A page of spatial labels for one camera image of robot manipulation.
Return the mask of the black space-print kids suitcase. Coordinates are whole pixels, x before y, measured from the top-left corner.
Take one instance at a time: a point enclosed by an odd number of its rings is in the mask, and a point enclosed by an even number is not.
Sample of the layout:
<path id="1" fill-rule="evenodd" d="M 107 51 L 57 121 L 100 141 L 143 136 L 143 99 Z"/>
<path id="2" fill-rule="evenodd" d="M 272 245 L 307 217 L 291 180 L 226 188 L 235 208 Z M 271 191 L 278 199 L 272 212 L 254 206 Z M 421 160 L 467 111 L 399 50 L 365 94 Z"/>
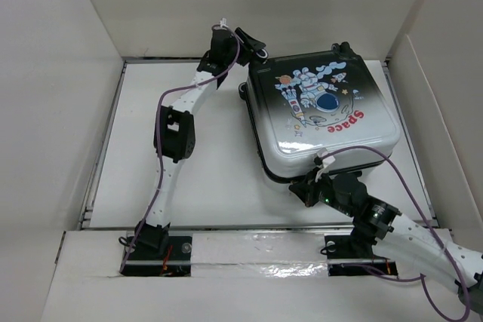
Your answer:
<path id="1" fill-rule="evenodd" d="M 328 51 L 252 61 L 238 92 L 272 184 L 304 178 L 321 150 L 341 151 L 331 174 L 377 167 L 401 137 L 369 68 L 347 41 Z"/>

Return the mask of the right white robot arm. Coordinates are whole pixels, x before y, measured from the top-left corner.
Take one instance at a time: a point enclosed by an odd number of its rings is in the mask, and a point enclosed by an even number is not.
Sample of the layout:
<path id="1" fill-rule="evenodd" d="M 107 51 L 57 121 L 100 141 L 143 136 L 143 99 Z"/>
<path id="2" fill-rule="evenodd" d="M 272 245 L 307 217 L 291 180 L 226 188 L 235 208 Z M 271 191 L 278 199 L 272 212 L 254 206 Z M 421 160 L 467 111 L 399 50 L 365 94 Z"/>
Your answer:
<path id="1" fill-rule="evenodd" d="M 369 195 L 354 173 L 316 176 L 289 185 L 306 207 L 317 203 L 352 219 L 349 248 L 356 256 L 370 252 L 412 265 L 425 276 L 456 291 L 461 301 L 469 298 L 473 309 L 482 304 L 482 253 L 453 241 L 438 241 L 432 230 L 415 223 L 397 207 Z"/>

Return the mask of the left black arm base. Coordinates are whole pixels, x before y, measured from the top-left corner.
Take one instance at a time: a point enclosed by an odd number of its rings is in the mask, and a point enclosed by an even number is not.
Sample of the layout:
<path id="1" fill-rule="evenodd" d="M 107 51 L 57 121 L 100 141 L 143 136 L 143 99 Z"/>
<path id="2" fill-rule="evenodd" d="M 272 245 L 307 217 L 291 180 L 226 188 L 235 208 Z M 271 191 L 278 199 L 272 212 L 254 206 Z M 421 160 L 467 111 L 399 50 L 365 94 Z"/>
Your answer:
<path id="1" fill-rule="evenodd" d="M 189 277 L 192 236 L 171 235 L 169 229 L 169 225 L 140 223 L 121 236 L 118 242 L 124 252 L 119 273 L 125 277 Z"/>

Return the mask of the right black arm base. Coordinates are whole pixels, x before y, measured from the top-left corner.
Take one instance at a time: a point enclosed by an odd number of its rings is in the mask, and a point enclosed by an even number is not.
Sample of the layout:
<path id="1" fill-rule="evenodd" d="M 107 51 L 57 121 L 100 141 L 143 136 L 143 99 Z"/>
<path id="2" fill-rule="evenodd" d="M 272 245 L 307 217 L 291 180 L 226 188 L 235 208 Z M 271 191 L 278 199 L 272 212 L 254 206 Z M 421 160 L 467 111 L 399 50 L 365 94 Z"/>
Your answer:
<path id="1" fill-rule="evenodd" d="M 328 262 L 330 277 L 398 277 L 395 262 L 374 255 L 371 246 L 352 236 L 352 232 L 325 235 L 324 242 L 320 254 Z"/>

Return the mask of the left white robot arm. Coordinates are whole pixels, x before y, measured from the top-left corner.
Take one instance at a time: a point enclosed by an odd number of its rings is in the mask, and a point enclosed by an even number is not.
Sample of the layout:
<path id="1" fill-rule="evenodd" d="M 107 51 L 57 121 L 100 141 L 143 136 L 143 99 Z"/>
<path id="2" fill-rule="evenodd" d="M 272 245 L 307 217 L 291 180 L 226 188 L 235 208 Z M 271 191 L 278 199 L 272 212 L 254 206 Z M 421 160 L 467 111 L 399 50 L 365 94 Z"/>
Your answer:
<path id="1" fill-rule="evenodd" d="M 241 28 L 211 28 L 210 48 L 200 59 L 193 80 L 165 91 L 155 113 L 153 145 L 157 157 L 155 189 L 130 246 L 160 259 L 168 251 L 171 204 L 180 169 L 195 148 L 195 114 L 226 79 L 231 68 L 264 63 L 266 44 Z"/>

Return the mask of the silver metal rail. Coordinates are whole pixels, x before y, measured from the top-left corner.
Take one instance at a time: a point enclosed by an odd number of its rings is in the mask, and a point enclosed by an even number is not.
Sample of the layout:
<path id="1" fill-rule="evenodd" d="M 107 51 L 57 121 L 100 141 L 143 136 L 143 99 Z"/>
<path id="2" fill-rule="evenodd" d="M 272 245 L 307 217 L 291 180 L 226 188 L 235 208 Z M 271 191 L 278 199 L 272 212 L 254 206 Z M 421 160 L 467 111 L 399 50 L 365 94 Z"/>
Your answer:
<path id="1" fill-rule="evenodd" d="M 299 261 L 299 260 L 265 260 L 265 261 L 231 261 L 231 262 L 196 262 L 196 261 L 183 261 L 183 260 L 168 260 L 163 261 L 149 261 L 149 260 L 134 260 L 127 261 L 126 266 L 132 267 L 147 267 L 147 266 L 171 266 L 171 265 L 190 265 L 190 266 L 212 266 L 212 265 L 290 265 L 290 264 L 339 264 L 339 263 L 385 263 L 386 259 L 317 259 L 309 261 Z"/>

